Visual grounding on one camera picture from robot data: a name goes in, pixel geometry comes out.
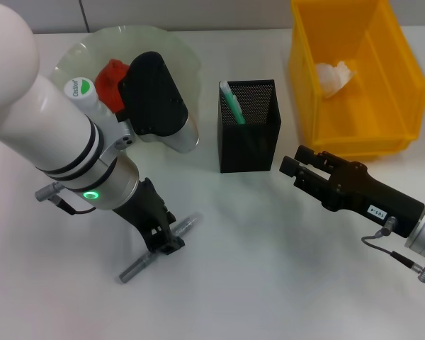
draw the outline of white bottle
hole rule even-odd
[[[96,88],[90,79],[80,76],[69,80],[64,85],[64,94],[90,118],[95,115],[113,115],[112,111],[99,100]]]

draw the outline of cable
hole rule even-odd
[[[92,207],[92,209],[77,211],[58,195],[54,195],[53,197],[48,198],[47,200],[52,202],[53,204],[55,204],[55,206],[70,215],[84,215],[96,210],[96,207]]]
[[[80,11],[82,12],[82,16],[84,17],[84,23],[86,27],[86,32],[90,33],[90,27],[88,26],[88,21],[86,20],[84,5],[82,4],[82,0],[79,0]]]
[[[381,248],[380,246],[376,246],[376,245],[374,245],[374,244],[371,244],[371,243],[368,243],[366,240],[367,239],[379,239],[379,237],[376,237],[376,236],[364,236],[364,237],[362,237],[361,238],[361,241],[364,243],[364,244],[366,244],[367,246],[369,246],[369,247],[371,247],[371,248],[373,248],[373,249],[377,249],[377,250],[379,250],[379,251],[383,251],[383,252],[385,252],[386,254],[391,254],[391,252],[390,251],[388,251],[387,249],[384,249],[384,248]]]
[[[417,263],[415,263],[413,260],[408,259],[407,257],[397,253],[396,251],[388,251],[387,249],[381,248],[380,246],[376,246],[374,244],[371,244],[369,242],[367,242],[367,239],[379,239],[383,236],[381,230],[379,232],[377,232],[374,236],[364,236],[361,238],[361,241],[369,246],[370,248],[382,251],[388,255],[390,255],[393,259],[397,260],[398,262],[400,262],[401,264],[405,265],[406,267],[408,267],[409,269],[411,269],[412,271],[415,271],[416,273],[420,273],[421,272],[421,266],[418,265]]]
[[[96,207],[92,207],[92,209],[88,209],[88,210],[81,210],[81,211],[76,210],[76,215],[88,214],[95,210],[96,210]]]

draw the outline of green led ring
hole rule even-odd
[[[99,194],[95,193],[94,191],[87,191],[84,193],[84,197],[88,200],[95,200],[97,197],[99,197]]]

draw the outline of metal rod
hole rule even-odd
[[[201,214],[193,214],[178,223],[177,226],[175,226],[175,228],[173,228],[171,232],[173,232],[175,237],[183,237],[189,230],[192,229],[194,225],[201,222],[202,219],[203,216]],[[147,251],[141,257],[139,257],[136,262],[131,264],[129,268],[127,268],[120,274],[120,281],[122,283],[129,282],[130,279],[132,279],[139,272],[141,272],[143,269],[152,264],[159,255],[160,253],[152,253],[150,251]]]

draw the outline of paper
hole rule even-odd
[[[325,63],[316,64],[315,67],[325,98],[340,91],[355,74],[345,65],[345,62],[339,62],[336,67]]]

